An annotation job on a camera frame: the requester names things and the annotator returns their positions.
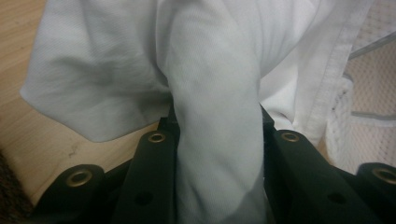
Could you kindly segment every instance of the metal grommet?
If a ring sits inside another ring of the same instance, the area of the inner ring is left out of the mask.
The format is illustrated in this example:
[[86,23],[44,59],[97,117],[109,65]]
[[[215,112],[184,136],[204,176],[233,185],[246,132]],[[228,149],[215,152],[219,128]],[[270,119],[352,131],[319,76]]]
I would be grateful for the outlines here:
[[165,140],[165,135],[163,133],[154,133],[149,136],[148,140],[152,143],[160,143]]
[[373,174],[391,185],[396,185],[396,174],[386,168],[374,168]]
[[85,185],[92,179],[92,172],[87,169],[81,169],[75,171],[66,179],[66,185],[75,188]]
[[282,138],[288,142],[298,142],[300,137],[294,133],[282,133]]

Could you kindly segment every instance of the wooden surface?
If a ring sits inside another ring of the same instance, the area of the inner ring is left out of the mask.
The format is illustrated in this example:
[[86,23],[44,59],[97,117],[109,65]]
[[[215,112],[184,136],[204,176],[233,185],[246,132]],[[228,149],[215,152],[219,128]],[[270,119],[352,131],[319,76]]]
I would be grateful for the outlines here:
[[97,164],[106,171],[129,160],[143,133],[92,143],[33,110],[19,95],[44,0],[0,0],[0,150],[36,204],[65,169]]

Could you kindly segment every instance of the white cloth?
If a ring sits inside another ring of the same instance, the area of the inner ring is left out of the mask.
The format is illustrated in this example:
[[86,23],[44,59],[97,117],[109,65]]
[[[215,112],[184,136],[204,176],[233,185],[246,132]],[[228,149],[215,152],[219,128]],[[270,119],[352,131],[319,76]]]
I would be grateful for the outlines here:
[[263,223],[259,102],[316,140],[368,2],[49,0],[21,95],[106,141],[165,116],[172,93],[178,222]]

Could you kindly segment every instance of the wooden floor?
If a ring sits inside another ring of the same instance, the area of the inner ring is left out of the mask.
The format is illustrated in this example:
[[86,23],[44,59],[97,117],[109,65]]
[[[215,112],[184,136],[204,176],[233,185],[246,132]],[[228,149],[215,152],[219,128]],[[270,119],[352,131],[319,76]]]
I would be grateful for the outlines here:
[[22,100],[19,89],[45,2],[0,0],[0,153],[34,204],[63,170],[83,163],[109,170],[132,158],[138,138],[155,128],[92,143]]

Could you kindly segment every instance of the hole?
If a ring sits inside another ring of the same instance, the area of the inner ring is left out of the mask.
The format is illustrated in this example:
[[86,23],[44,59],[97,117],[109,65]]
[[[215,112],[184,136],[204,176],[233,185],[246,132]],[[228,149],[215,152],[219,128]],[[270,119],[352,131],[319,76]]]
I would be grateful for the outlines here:
[[140,193],[138,193],[135,197],[134,197],[134,202],[141,205],[141,206],[146,206],[149,203],[151,203],[152,201],[152,194],[150,192],[147,191],[142,191]]
[[332,203],[344,204],[347,202],[347,199],[340,193],[331,193],[331,194],[327,195],[327,198]]
[[81,169],[75,171],[66,179],[66,185],[75,188],[83,186],[88,183],[92,178],[92,172],[87,169]]
[[154,133],[148,138],[148,140],[152,143],[160,143],[165,140],[165,135],[163,133]]
[[389,184],[396,185],[396,174],[388,169],[374,168],[373,174]]
[[288,142],[298,142],[300,140],[299,136],[294,133],[282,133],[281,136]]

